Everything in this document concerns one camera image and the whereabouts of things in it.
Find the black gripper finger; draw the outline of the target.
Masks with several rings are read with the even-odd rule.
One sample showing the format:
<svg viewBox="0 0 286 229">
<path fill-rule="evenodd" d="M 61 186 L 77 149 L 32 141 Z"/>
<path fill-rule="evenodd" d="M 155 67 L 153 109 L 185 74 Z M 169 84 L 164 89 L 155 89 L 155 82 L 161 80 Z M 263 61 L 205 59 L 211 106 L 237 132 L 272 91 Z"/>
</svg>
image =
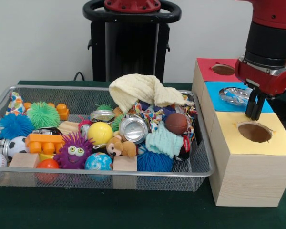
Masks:
<svg viewBox="0 0 286 229">
<path fill-rule="evenodd" d="M 257 96 L 257 102 L 255 102 L 251 114 L 251 119 L 257 121 L 260 118 L 260 114 L 262 112 L 262 108 L 265 102 L 265 94 L 259 93 Z"/>
<path fill-rule="evenodd" d="M 248 104 L 246 107 L 245 114 L 249 118 L 255 118 L 256 111 L 257 111 L 257 103 L 255 101 L 256 97 L 258 95 L 258 90 L 254 88 L 252 92 L 250 93 L 249 99 L 248 99 Z"/>
</svg>

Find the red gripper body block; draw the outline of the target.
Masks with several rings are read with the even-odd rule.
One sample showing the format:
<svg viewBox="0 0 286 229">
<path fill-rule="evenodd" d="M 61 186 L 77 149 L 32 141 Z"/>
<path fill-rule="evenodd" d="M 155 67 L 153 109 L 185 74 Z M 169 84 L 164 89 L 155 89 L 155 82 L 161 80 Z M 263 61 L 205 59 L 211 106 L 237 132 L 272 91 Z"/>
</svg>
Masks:
<svg viewBox="0 0 286 229">
<path fill-rule="evenodd" d="M 260 67 L 247 62 L 245 57 L 241 56 L 235 64 L 235 75 L 248 87 L 258 88 L 272 97 L 286 90 L 286 67 L 279 69 Z"/>
</svg>

